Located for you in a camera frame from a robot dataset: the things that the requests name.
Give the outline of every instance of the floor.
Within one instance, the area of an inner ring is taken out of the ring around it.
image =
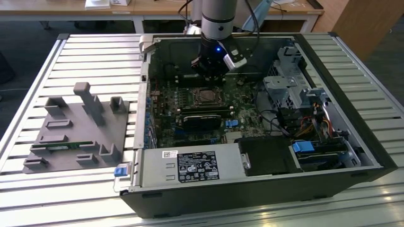
[[[130,21],[116,21],[102,24],[82,22],[80,29],[74,22],[51,22],[52,29],[44,30],[39,22],[0,22],[0,52],[3,53],[16,77],[12,81],[0,85],[0,137],[18,111],[27,91],[48,56],[50,50],[60,33],[94,34],[94,33],[134,33],[134,25]],[[146,27],[148,32],[168,32],[167,26]],[[183,24],[174,25],[176,30]],[[387,34],[376,51],[366,65],[372,70],[379,80],[404,104],[404,17],[399,20]]]

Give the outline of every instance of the metal rail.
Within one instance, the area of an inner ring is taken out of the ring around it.
[[[80,102],[72,93],[78,81],[92,84],[91,92],[102,101],[123,96],[131,102],[124,160],[132,160],[139,38],[136,34],[71,35],[56,42],[0,143],[0,226],[348,227],[395,226],[404,221],[403,107],[344,43],[328,34],[306,38],[399,166],[379,180],[355,185],[328,199],[142,219],[114,192],[114,168],[23,174],[23,162],[47,115],[47,97],[62,95],[68,103]],[[310,74],[320,87],[315,70]]]

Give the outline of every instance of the power supply label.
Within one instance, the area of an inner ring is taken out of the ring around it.
[[[182,183],[220,179],[215,151],[178,154],[178,164]]]

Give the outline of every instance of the blue connector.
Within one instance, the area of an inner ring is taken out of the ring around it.
[[[238,126],[239,125],[239,120],[232,120],[232,126]]]
[[[114,171],[115,177],[127,176],[128,175],[128,168],[127,167],[116,167]]]
[[[314,145],[310,141],[298,141],[292,144],[295,153],[315,151]]]
[[[226,127],[232,128],[234,126],[239,125],[239,120],[228,120],[226,121]]]

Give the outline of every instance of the black cable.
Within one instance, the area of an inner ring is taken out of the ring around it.
[[[254,13],[254,10],[251,8],[251,5],[250,5],[250,2],[248,0],[244,0],[246,2],[246,5],[247,5],[247,8],[250,10],[250,13],[251,13],[251,16],[252,16],[252,19],[254,19],[254,24],[255,24],[255,30],[258,31],[258,41],[252,47],[252,50],[251,50],[251,53],[255,52],[255,50],[258,49],[258,46],[259,46],[259,42],[260,42],[260,25],[259,25],[259,21],[258,21],[258,18],[255,16],[255,13]]]
[[[274,120],[275,120],[275,119],[278,119],[278,117],[275,117],[275,118],[271,119],[271,128],[270,128],[270,130],[266,131],[266,132],[270,133],[270,135],[271,135],[272,132],[275,132],[275,131],[276,131],[276,132],[282,132],[282,131],[279,131],[279,130],[274,130],[274,128],[272,128],[272,126],[274,126],[274,124],[275,124],[275,123],[274,123]]]
[[[186,5],[186,18],[187,18],[187,21],[186,21],[186,25],[187,25],[187,29],[188,29],[188,4],[190,4],[190,2],[188,2],[188,0],[187,0],[187,5]]]
[[[270,109],[268,109],[268,110],[262,110],[260,113],[263,113],[263,112],[266,112],[266,111],[270,111],[271,113],[278,114],[278,111],[276,111],[276,110],[270,110]]]
[[[186,3],[184,3],[184,5],[179,8],[179,16],[186,20],[186,24],[188,25],[188,23],[191,23],[191,21],[188,20],[188,10],[187,10],[187,17],[184,17],[183,15],[182,15],[182,11],[183,11],[183,9],[187,7],[187,9],[188,9],[188,4],[192,2],[194,0],[187,0],[186,1]]]
[[[283,6],[282,6],[278,2],[274,1],[274,3],[275,3],[276,5],[279,5],[279,8],[275,8],[275,7],[271,7],[271,8],[280,10],[280,13],[282,13],[282,15],[283,15],[282,18],[280,18],[279,26],[278,26],[278,32],[280,32],[280,31],[279,31],[279,30],[280,30],[280,24],[283,23],[283,20],[284,20],[284,12],[287,12],[287,10],[283,10]]]
[[[258,99],[259,99],[259,83],[258,83],[258,85],[256,85],[258,87],[256,87],[256,93],[255,93],[255,100],[254,100],[254,103],[255,103],[255,108],[256,108],[256,110],[259,111],[259,113],[260,113],[260,115],[262,115],[262,117],[263,117],[263,119],[274,126],[274,127],[276,127],[279,130],[280,130],[280,132],[287,136],[287,137],[291,137],[291,138],[295,138],[295,136],[282,127],[282,126],[279,126],[278,124],[275,124],[268,118],[266,118],[264,116],[263,116],[263,112],[266,112],[266,111],[272,111],[272,110],[263,110],[263,111],[260,111],[259,110],[259,106],[258,106]]]

